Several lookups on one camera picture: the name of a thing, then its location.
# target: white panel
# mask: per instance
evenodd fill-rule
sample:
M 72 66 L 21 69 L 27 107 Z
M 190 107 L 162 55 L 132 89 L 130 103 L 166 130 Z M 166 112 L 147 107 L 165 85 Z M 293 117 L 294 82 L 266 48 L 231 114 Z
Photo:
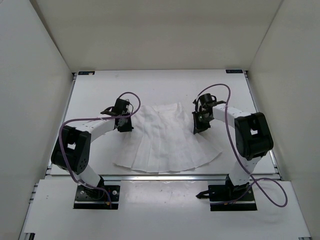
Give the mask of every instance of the white panel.
M 28 0 L 0 4 L 0 239 L 18 239 L 72 75 Z
M 33 0 L 70 69 L 248 69 L 281 0 Z
M 281 182 L 289 202 L 272 205 L 254 187 L 257 211 L 213 212 L 195 197 L 206 181 L 122 181 L 118 210 L 73 209 L 77 185 L 71 179 L 41 180 L 25 232 L 34 240 L 298 240 L 309 232 L 290 182 Z M 279 187 L 262 182 L 278 203 Z
M 319 13 L 318 0 L 285 0 L 249 72 L 312 239 L 320 239 Z
M 189 117 L 194 111 L 194 99 L 205 87 L 225 83 L 231 88 L 230 106 L 245 112 L 256 112 L 244 74 L 227 74 L 225 70 L 132 70 L 132 71 L 96 71 L 95 75 L 79 75 L 72 92 L 66 120 L 95 117 L 109 106 L 113 106 L 117 97 L 126 91 L 132 91 L 141 98 L 143 105 L 165 105 L 181 102 Z M 207 91 L 216 95 L 218 100 L 226 100 L 228 91 L 219 86 Z M 127 95 L 137 106 L 134 96 Z M 203 133 L 209 136 L 223 152 L 211 163 L 195 170 L 177 174 L 228 174 L 236 158 L 231 149 L 226 126 L 222 121 L 214 120 L 211 128 Z M 108 132 L 91 144 L 91 167 L 101 175 L 140 175 L 127 168 L 113 164 L 113 159 L 122 150 L 124 135 L 118 131 Z M 256 174 L 273 174 L 272 160 L 268 154 L 256 166 Z M 52 175 L 66 175 L 67 172 L 53 166 Z

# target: white enclosure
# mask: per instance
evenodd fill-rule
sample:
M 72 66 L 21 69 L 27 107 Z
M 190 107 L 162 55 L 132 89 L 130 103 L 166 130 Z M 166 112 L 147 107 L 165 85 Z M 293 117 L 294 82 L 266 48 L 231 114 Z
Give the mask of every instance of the white enclosure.
M 32 0 L 73 72 L 249 69 L 281 0 Z
M 16 240 L 73 76 L 29 1 L 0 1 L 0 239 Z
M 196 233 L 202 233 L 202 238 L 218 234 L 218 239 L 298 239 L 310 235 L 320 239 L 319 12 L 317 0 L 0 0 L 0 239 L 17 240 L 23 224 L 20 240 L 25 239 L 24 232 L 36 233 L 35 240 L 86 239 L 90 233 L 90 237 L 101 239 L 163 234 L 185 240 L 199 237 Z M 177 71 L 146 71 L 170 69 Z M 221 75 L 213 71 L 216 69 L 222 69 Z M 249 70 L 249 87 L 244 76 L 226 78 L 223 69 Z M 141 185 L 123 180 L 122 209 L 108 214 L 126 231 L 108 222 L 106 212 L 74 211 L 72 191 L 76 185 L 70 177 L 53 167 L 48 171 L 51 175 L 40 179 L 45 178 L 66 113 L 74 83 L 71 71 L 79 70 L 113 71 L 78 76 L 67 118 L 95 116 L 124 91 L 119 89 L 123 83 L 143 100 L 158 103 L 165 99 L 160 104 L 180 101 L 188 112 L 195 95 L 212 79 L 213 83 L 221 80 L 231 85 L 235 97 L 231 97 L 232 105 L 237 108 L 255 111 L 253 94 L 270 126 L 274 153 L 285 180 L 281 184 L 289 195 L 288 207 L 271 206 L 254 188 L 257 212 L 210 215 L 206 203 L 192 197 L 185 200 L 207 182 L 190 183 L 186 178 L 171 183 L 144 181 Z M 146 91 L 155 86 L 167 98 L 139 92 L 143 84 Z M 89 94 L 82 98 L 85 88 Z M 94 88 L 98 88 L 96 96 L 92 94 Z M 99 101 L 103 93 L 105 104 Z M 86 105 L 86 112 L 79 110 L 80 105 Z M 234 159 L 229 159 L 223 124 L 213 124 L 224 153 L 207 168 L 187 174 L 211 174 L 210 178 L 223 182 Z M 113 143 L 101 140 L 100 144 Z M 127 180 L 134 180 L 135 173 L 99 165 L 105 152 L 95 154 L 92 166 L 105 178 L 132 176 Z M 269 155 L 255 173 L 279 178 Z M 39 181 L 33 202 L 33 187 Z M 170 191 L 160 195 L 154 192 L 160 201 L 146 196 L 151 185 L 161 189 L 165 184 Z M 268 182 L 263 184 L 271 197 L 281 202 L 279 190 Z M 139 189 L 142 186 L 142 195 L 131 190 L 135 185 Z M 182 197 L 181 188 L 190 192 Z M 29 201 L 33 203 L 24 222 Z M 205 216 L 202 224 L 197 225 L 195 218 L 188 217 L 191 215 L 198 219 Z M 63 228 L 67 222 L 72 223 L 68 230 Z M 138 231 L 143 225 L 148 227 Z M 175 225 L 184 232 L 167 235 Z

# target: metal frame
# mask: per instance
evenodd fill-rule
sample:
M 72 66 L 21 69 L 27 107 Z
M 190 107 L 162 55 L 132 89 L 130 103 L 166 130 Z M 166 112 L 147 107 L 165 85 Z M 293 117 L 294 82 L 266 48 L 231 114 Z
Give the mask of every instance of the metal frame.
M 71 84 L 71 90 L 70 90 L 70 92 L 69 92 L 69 97 L 68 97 L 68 102 L 67 102 L 67 104 L 66 104 L 66 106 L 65 106 L 64 114 L 63 114 L 63 117 L 62 117 L 62 119 L 61 119 L 61 123 L 60 123 L 60 124 L 62 124 L 62 123 L 65 121 L 65 119 L 66 119 L 66 115 L 67 115 L 67 112 L 68 112 L 69 104 L 70 104 L 70 101 L 71 101 L 71 96 L 72 96 L 72 93 L 73 93 L 74 88 L 75 88 L 77 76 L 78 76 L 78 73 L 75 73 L 75 74 L 73 75 L 72 84 Z M 51 159 L 49 159 L 48 167 L 50 167 L 51 165 L 52 165 L 52 162 L 51 162 Z
M 32 240 L 33 239 L 34 235 L 32 233 L 24 233 L 24 230 L 25 230 L 25 226 L 26 226 L 26 223 L 27 223 L 27 219 L 28 219 L 29 213 L 30 213 L 31 206 L 33 204 L 33 201 L 34 201 L 34 198 L 35 198 L 35 195 L 36 195 L 37 188 L 38 188 L 38 183 L 36 183 L 33 186 L 33 190 L 32 190 L 32 193 L 31 193 L 31 196 L 30 196 L 30 199 L 29 199 L 29 207 L 28 207 L 28 210 L 26 212 L 26 215 L 25 215 L 25 218 L 24 218 L 24 222 L 23 222 L 23 226 L 21 228 L 21 232 L 20 232 L 20 236 L 19 236 L 18 240 Z
M 253 101 L 254 108 L 258 112 L 259 111 L 259 107 L 258 107 L 256 98 L 255 98 L 254 91 L 253 91 L 253 89 L 252 89 L 252 87 L 250 85 L 250 81 L 249 81 L 249 77 L 248 77 L 248 71 L 243 71 L 243 74 L 244 74 L 244 77 L 245 77 L 245 80 L 246 80 L 246 84 L 248 85 L 248 88 L 249 88 L 249 92 L 250 92 L 250 95 L 251 95 L 251 98 L 252 98 L 252 101 Z M 270 153 L 270 156 L 271 156 L 271 160 L 272 160 L 273 166 L 276 169 L 276 172 L 278 172 L 278 174 L 280 176 L 280 179 L 282 180 L 282 175 L 281 175 L 280 170 L 278 168 L 277 159 L 276 159 L 274 150 L 270 150 L 269 153 Z
M 50 174 L 51 168 L 48 167 L 44 179 L 70 178 L 69 175 L 54 176 Z M 255 174 L 259 178 L 271 178 L 280 180 L 278 172 L 274 174 Z M 226 174 L 203 174 L 203 175 L 103 175 L 104 181 L 225 181 Z

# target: cable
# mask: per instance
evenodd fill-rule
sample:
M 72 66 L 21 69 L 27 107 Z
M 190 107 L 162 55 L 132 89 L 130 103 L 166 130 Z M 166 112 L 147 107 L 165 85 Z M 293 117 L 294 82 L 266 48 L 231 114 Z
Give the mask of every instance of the cable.
M 133 112 L 134 112 L 135 107 L 134 107 L 131 103 L 129 103 L 129 104 L 130 104 L 130 105 L 131 105 L 131 107 L 132 107 L 131 112 L 133 113 Z
M 235 148 L 235 145 L 234 145 L 234 142 L 232 141 L 232 138 L 231 138 L 231 134 L 230 134 L 230 129 L 229 129 L 229 124 L 228 124 L 228 104 L 229 104 L 229 100 L 230 100 L 230 97 L 231 97 L 231 89 L 228 85 L 224 84 L 224 83 L 217 83 L 217 84 L 213 84 L 213 85 L 210 85 L 208 87 L 206 87 L 205 89 L 203 89 L 199 94 L 198 94 L 198 97 L 207 89 L 209 88 L 212 88 L 212 87 L 215 87 L 215 86 L 224 86 L 228 89 L 228 97 L 226 99 L 226 102 L 225 102 L 225 110 L 224 110 L 224 121 L 225 121 L 225 127 L 226 127 L 226 133 L 228 135 L 228 138 L 229 138 L 229 142 L 230 142 L 230 145 L 231 145 L 231 148 L 233 150 L 233 153 L 236 157 L 236 160 L 238 161 L 238 163 L 240 164 L 240 166 L 242 167 L 242 169 L 252 178 L 252 183 L 249 185 L 249 187 L 246 189 L 246 191 L 240 196 L 238 197 L 237 199 L 235 200 L 229 200 L 229 201 L 222 201 L 222 202 L 216 202 L 216 203 L 212 203 L 212 205 L 221 205 L 221 204 L 231 204 L 231 203 L 235 203 L 236 201 L 238 201 L 239 199 L 241 199 L 244 195 L 247 194 L 247 192 L 252 188 L 252 186 L 254 184 L 257 185 L 257 187 L 261 190 L 261 192 L 265 195 L 265 197 L 272 203 L 274 204 L 275 206 L 279 207 L 279 208 L 284 208 L 285 206 L 287 206 L 288 204 L 288 196 L 287 196 L 287 193 L 285 191 L 285 189 L 280 185 L 280 183 L 278 183 L 276 180 L 274 179 L 271 179 L 271 178 L 268 178 L 268 177 L 261 177 L 261 178 L 258 178 L 256 179 L 252 173 L 250 173 L 246 167 L 242 164 L 242 162 L 240 161 L 239 159 L 239 156 L 238 156 L 238 153 L 237 153 L 237 150 Z M 275 201 L 273 201 L 270 196 L 265 192 L 265 190 L 260 186 L 260 184 L 258 183 L 258 181 L 261 181 L 261 180 L 267 180 L 267 181 L 272 181 L 274 182 L 275 184 L 277 184 L 281 190 L 283 191 L 283 194 L 284 194 L 284 197 L 285 197 L 285 202 L 283 205 L 280 205 L 278 203 L 276 203 Z
M 138 102 L 139 102 L 139 105 L 137 107 L 137 109 L 132 112 L 131 114 L 127 115 L 127 116 L 107 116 L 107 117 L 91 117 L 91 118 L 75 118 L 75 119 L 70 119 L 68 121 L 65 121 L 64 123 L 62 123 L 62 125 L 60 126 L 60 129 L 59 129 L 59 134 L 58 134 L 58 140 L 59 140 L 59 145 L 60 145 L 60 149 L 61 149 L 61 153 L 62 153 L 62 157 L 63 157 L 63 160 L 65 162 L 65 165 L 70 173 L 70 176 L 72 178 L 72 180 L 75 182 L 75 183 L 81 183 L 83 184 L 84 186 L 87 186 L 91 189 L 97 189 L 97 190 L 100 190 L 100 191 L 103 191 L 107 198 L 108 198 L 108 201 L 110 202 L 110 209 L 112 208 L 111 207 L 111 198 L 110 198 L 110 195 L 108 193 L 107 190 L 105 190 L 104 188 L 102 187 L 96 187 L 96 186 L 92 186 L 92 185 L 89 185 L 87 183 L 85 183 L 83 180 L 78 180 L 75 178 L 75 175 L 70 167 L 70 164 L 69 164 L 69 161 L 68 161 L 68 158 L 67 158 L 67 155 L 66 155 L 66 151 L 65 151 L 65 148 L 64 148 L 64 144 L 63 144 L 63 140 L 62 140 L 62 131 L 65 127 L 65 125 L 67 125 L 68 123 L 72 123 L 72 122 L 80 122 L 80 121 L 98 121 L 98 120 L 110 120 L 110 119 L 126 119 L 126 118 L 130 118 L 132 115 L 136 114 L 136 112 L 140 109 L 140 106 L 141 106 L 141 101 L 140 101 L 140 98 L 138 97 L 138 95 L 136 95 L 135 93 L 133 92 L 130 92 L 130 91 L 126 91 L 124 93 L 122 93 L 118 98 L 121 98 L 123 95 L 125 94 L 131 94 L 131 95 L 134 95 Z

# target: white wall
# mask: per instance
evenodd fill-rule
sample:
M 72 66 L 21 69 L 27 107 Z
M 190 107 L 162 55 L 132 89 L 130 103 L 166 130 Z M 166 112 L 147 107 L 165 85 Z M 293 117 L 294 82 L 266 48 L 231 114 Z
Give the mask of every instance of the white wall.
M 0 3 L 0 239 L 19 237 L 72 74 L 28 0 Z
M 249 69 L 281 0 L 32 0 L 73 72 Z
M 249 70 L 313 239 L 320 239 L 319 13 L 318 0 L 284 0 Z

